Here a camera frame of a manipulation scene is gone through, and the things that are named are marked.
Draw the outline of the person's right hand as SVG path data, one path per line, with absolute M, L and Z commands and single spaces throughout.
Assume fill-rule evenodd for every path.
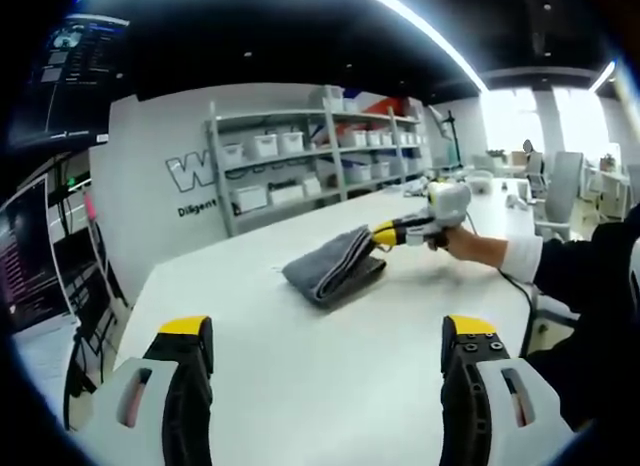
M 460 261 L 471 261 L 501 269 L 507 251 L 508 242 L 502 239 L 479 236 L 462 226 L 444 230 L 445 246 L 437 246 L 429 242 L 428 247 L 437 251 L 446 250 Z

